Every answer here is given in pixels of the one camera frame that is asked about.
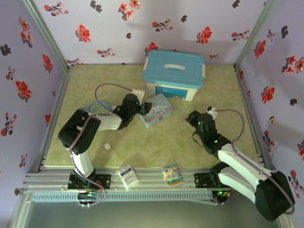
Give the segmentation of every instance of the purple wall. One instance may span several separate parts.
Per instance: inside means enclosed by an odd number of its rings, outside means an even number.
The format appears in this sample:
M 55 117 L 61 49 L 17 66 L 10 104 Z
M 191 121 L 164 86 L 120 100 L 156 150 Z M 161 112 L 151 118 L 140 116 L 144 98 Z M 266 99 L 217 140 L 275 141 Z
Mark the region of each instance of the purple wall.
M 0 227 L 4 228 L 24 177 L 40 153 L 63 69 L 22 1 L 3 1 L 0 15 Z
M 304 1 L 278 1 L 241 63 L 242 83 L 272 162 L 289 180 L 304 224 Z

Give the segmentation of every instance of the table surface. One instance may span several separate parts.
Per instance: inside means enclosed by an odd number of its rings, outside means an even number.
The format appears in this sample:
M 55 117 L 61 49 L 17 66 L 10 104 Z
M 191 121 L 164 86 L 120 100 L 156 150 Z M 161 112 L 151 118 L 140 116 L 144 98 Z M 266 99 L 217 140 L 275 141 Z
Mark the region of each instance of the table surface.
M 45 166 L 72 166 L 67 150 L 58 139 L 58 133 L 72 114 L 95 101 L 95 88 L 101 83 L 117 83 L 128 88 L 146 90 L 142 79 L 143 66 L 135 65 L 76 65 L 69 80 Z M 127 91 L 106 85 L 98 91 L 98 98 L 111 105 L 120 105 Z M 210 168 L 219 161 L 199 147 L 191 138 L 194 128 L 186 121 L 186 112 L 196 107 L 204 112 L 208 106 L 217 109 L 235 109 L 245 118 L 245 131 L 236 146 L 249 158 L 257 161 L 257 152 L 246 118 L 233 66 L 206 66 L 205 85 L 193 101 L 168 99 L 173 107 L 170 118 L 146 128 L 135 116 L 127 128 L 119 131 L 99 131 L 89 148 L 96 168 L 120 167 L 131 164 L 136 168 L 159 168 L 177 162 L 182 168 Z M 233 140 L 242 128 L 240 117 L 232 112 L 219 113 L 216 118 L 219 133 Z M 109 143 L 107 151 L 104 144 Z

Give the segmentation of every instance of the blue storage box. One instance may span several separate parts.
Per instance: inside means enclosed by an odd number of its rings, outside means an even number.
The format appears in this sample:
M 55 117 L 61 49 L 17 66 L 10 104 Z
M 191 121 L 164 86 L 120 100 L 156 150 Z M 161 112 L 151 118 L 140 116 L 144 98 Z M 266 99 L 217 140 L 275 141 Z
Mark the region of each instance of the blue storage box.
M 149 95 L 192 101 L 205 82 L 203 56 L 151 50 L 143 67 L 143 79 Z
M 152 102 L 150 112 L 139 116 L 146 127 L 151 127 L 172 115 L 173 108 L 163 94 L 157 94 L 145 101 Z

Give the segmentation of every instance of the white plastic container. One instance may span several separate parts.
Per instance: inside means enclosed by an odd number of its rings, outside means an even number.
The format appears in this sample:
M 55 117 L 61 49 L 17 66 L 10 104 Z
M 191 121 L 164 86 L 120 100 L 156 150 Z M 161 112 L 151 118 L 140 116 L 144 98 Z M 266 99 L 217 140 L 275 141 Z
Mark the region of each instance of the white plastic container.
M 205 60 L 194 54 L 151 50 L 142 77 L 151 96 L 192 101 L 205 82 Z

